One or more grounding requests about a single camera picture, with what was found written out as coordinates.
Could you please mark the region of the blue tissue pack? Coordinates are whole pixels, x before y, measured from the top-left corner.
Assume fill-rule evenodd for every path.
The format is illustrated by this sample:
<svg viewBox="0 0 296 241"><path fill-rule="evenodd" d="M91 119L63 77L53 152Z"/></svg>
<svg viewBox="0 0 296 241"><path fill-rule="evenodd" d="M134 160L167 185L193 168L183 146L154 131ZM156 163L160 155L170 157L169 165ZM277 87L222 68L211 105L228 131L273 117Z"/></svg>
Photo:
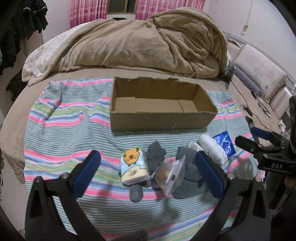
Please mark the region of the blue tissue pack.
<svg viewBox="0 0 296 241"><path fill-rule="evenodd" d="M217 142L218 145L222 147L228 159L236 154L234 145L227 131L215 135L213 139Z"/></svg>

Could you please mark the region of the white sock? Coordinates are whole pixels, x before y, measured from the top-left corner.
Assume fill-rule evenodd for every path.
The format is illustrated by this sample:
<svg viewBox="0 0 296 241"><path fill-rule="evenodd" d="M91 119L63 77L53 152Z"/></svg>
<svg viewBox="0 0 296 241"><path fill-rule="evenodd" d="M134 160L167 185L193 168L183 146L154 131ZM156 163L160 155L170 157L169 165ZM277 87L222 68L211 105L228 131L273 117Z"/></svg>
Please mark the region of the white sock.
<svg viewBox="0 0 296 241"><path fill-rule="evenodd" d="M228 157L224 149L217 144L214 138L204 133L200 136L198 143L214 163L221 167L227 164Z"/></svg>

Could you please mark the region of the grey knitted glove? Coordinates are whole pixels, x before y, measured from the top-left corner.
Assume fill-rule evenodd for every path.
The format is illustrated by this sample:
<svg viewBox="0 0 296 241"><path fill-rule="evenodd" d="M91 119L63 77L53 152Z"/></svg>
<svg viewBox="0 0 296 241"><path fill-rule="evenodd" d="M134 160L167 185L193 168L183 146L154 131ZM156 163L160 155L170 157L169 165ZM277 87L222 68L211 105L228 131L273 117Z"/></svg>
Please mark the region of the grey knitted glove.
<svg viewBox="0 0 296 241"><path fill-rule="evenodd" d="M186 147L178 147L176 159L185 156L185 175L179 187L172 193L174 198L185 199L208 191L200 171L195 164L196 151Z"/></svg>

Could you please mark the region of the clear plastic snack bag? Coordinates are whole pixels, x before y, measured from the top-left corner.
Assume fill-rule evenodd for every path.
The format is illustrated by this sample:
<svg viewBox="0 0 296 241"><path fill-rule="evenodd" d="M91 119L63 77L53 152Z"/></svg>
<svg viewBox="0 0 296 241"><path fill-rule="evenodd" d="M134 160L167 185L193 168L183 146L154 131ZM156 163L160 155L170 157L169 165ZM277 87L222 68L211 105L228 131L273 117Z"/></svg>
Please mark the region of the clear plastic snack bag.
<svg viewBox="0 0 296 241"><path fill-rule="evenodd" d="M185 155L180 160L161 163L154 174L154 180L165 196L171 195L185 176Z"/></svg>

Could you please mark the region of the dark grey sock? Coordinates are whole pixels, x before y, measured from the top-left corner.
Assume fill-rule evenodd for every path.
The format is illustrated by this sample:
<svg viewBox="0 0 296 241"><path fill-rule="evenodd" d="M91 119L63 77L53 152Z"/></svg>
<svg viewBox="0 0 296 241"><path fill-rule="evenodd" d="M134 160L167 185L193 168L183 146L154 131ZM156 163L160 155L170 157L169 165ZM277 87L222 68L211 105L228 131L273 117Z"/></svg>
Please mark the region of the dark grey sock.
<svg viewBox="0 0 296 241"><path fill-rule="evenodd" d="M158 141L150 144L145 152L149 176L156 171L161 162L165 160L166 150L161 147ZM140 202L144 196L143 187L148 188L152 185L152 179L133 184L129 187L129 198L131 202Z"/></svg>

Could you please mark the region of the cartoon tissue pack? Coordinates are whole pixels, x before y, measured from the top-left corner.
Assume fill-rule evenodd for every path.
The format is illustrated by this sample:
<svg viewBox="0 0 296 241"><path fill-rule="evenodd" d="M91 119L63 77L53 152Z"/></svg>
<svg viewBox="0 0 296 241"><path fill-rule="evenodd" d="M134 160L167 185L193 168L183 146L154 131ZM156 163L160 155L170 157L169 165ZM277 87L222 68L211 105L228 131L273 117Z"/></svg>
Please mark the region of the cartoon tissue pack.
<svg viewBox="0 0 296 241"><path fill-rule="evenodd" d="M141 147L123 152L120 167L121 181L125 185L137 184L150 178L145 153Z"/></svg>

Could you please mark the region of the cotton swab pack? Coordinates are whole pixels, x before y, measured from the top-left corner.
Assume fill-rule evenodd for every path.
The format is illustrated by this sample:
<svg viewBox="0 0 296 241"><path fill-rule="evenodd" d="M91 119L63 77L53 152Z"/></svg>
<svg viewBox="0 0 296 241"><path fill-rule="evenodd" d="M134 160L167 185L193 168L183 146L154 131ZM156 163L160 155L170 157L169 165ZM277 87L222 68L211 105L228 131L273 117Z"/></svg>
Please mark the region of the cotton swab pack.
<svg viewBox="0 0 296 241"><path fill-rule="evenodd" d="M193 141L188 142L187 147L195 150L196 152L203 150L203 148L197 142Z"/></svg>

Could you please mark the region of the white storage shelf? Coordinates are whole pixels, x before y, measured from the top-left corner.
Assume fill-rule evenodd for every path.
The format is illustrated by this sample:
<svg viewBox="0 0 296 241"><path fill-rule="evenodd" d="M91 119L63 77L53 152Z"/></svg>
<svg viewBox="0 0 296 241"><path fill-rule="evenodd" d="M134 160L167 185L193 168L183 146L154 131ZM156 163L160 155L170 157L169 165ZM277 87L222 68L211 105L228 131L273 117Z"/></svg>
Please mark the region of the white storage shelf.
<svg viewBox="0 0 296 241"><path fill-rule="evenodd" d="M289 107L289 99L292 93L287 86L282 86L277 90L269 103L271 109L278 119L285 113Z"/></svg>

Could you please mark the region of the beige floral pillow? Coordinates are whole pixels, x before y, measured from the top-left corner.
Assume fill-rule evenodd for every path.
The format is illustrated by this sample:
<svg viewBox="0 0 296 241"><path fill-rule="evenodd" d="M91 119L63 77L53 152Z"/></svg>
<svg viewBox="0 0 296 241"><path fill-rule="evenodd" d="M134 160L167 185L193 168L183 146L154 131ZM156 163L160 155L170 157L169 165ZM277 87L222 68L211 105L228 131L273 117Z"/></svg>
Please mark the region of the beige floral pillow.
<svg viewBox="0 0 296 241"><path fill-rule="evenodd" d="M267 101L287 82L286 73L281 68L248 44L239 49L234 65L251 78Z"/></svg>

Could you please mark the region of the striped colourful towel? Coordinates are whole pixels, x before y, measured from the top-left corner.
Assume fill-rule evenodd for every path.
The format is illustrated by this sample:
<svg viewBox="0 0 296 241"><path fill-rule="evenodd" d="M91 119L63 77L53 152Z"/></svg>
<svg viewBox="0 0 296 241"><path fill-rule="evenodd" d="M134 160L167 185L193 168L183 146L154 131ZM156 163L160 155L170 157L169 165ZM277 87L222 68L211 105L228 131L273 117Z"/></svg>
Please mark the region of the striped colourful towel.
<svg viewBox="0 0 296 241"><path fill-rule="evenodd" d="M58 178L71 172L92 150L101 165L78 203L101 235L111 240L123 233L146 230L149 240L190 240L208 219L217 200L210 192L177 199L157 189L144 189L143 199L130 201L119 178L124 151L146 150L158 141L173 161L178 147L201 134L227 131L251 138L248 124L231 95L210 91L218 114L205 129L114 133L110 128L112 79L51 81L42 87L29 112L25 131L24 175L27 189L36 177Z"/></svg>

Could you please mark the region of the tan fleece blanket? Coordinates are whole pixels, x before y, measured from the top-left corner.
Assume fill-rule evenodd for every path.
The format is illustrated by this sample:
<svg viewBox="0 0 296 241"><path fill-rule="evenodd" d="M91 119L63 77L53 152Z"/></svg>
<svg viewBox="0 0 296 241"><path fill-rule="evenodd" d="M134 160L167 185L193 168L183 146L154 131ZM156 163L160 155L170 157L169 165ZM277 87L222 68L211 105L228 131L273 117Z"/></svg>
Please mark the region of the tan fleece blanket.
<svg viewBox="0 0 296 241"><path fill-rule="evenodd" d="M92 21L68 37L48 62L56 72L103 66L198 79L226 76L228 65L224 32L207 13L187 7L144 21Z"/></svg>

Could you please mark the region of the open cardboard box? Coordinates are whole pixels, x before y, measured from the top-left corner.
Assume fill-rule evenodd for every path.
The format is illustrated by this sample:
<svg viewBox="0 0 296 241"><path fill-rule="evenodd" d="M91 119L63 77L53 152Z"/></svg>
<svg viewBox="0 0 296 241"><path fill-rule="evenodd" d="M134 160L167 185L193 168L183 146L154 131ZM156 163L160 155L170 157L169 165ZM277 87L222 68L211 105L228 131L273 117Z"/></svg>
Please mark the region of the open cardboard box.
<svg viewBox="0 0 296 241"><path fill-rule="evenodd" d="M205 128L217 113L208 93L195 83L150 77L113 81L114 132Z"/></svg>

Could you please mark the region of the floral white bedsheet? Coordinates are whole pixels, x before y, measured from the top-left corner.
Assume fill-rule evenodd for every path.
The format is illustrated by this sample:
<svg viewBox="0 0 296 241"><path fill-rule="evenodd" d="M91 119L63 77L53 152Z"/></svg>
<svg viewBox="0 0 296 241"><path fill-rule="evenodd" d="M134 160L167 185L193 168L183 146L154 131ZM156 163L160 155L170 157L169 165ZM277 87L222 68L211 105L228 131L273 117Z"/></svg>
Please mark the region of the floral white bedsheet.
<svg viewBox="0 0 296 241"><path fill-rule="evenodd" d="M22 81L28 82L32 77L40 77L46 71L46 63L56 50L70 35L87 24L88 23L77 25L76 27L57 35L29 54L23 65Z"/></svg>

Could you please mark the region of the black hanging clothes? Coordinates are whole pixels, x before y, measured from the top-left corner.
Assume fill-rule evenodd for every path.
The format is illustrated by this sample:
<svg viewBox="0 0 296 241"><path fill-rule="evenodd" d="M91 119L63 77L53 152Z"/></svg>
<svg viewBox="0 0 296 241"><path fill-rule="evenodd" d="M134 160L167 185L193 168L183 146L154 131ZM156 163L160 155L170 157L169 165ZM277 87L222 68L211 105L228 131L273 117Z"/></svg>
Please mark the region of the black hanging clothes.
<svg viewBox="0 0 296 241"><path fill-rule="evenodd" d="M1 74L13 68L21 51L20 41L29 39L34 32L41 33L48 26L48 11L44 1L20 1L6 19L1 19Z"/></svg>

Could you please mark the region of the pink curtains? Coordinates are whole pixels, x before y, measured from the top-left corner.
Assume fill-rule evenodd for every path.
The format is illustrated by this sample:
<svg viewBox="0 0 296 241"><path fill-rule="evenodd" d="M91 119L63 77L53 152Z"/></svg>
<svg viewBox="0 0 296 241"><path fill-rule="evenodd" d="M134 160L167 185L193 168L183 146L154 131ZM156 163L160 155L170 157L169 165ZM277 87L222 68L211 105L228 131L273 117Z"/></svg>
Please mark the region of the pink curtains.
<svg viewBox="0 0 296 241"><path fill-rule="evenodd" d="M134 14L137 20L151 15L189 7L202 10L205 1L70 1L70 27L96 19L106 19L112 14Z"/></svg>

